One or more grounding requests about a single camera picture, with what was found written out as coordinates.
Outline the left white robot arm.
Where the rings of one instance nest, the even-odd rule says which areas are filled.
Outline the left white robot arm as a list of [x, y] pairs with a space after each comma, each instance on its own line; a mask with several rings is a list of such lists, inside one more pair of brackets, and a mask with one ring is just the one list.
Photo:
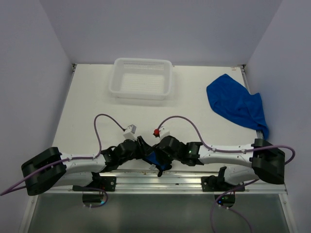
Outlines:
[[29, 196], [42, 194], [52, 187], [77, 185], [97, 190], [101, 185], [99, 173], [111, 172], [133, 160], [144, 160], [153, 152], [142, 137], [126, 139], [99, 155], [73, 155], [61, 153], [51, 147], [21, 166]]

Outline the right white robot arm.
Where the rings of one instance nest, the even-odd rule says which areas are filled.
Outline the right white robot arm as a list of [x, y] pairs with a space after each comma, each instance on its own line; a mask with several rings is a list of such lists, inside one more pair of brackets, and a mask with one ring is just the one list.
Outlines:
[[221, 190], [244, 181], [260, 179], [266, 183], [284, 184], [285, 153], [263, 139], [242, 146], [204, 146], [202, 142], [186, 144], [166, 136], [154, 146], [158, 160], [177, 160], [188, 166], [223, 164], [216, 184]]

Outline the blue towel with black trim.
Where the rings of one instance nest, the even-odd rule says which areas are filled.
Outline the blue towel with black trim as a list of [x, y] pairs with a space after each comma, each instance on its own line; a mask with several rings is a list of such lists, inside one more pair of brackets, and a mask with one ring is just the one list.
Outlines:
[[156, 151], [152, 151], [149, 155], [145, 156], [143, 161], [150, 165], [154, 165], [158, 169], [158, 177], [163, 175], [164, 171], [170, 170], [172, 168], [172, 162], [163, 160], [159, 157]]

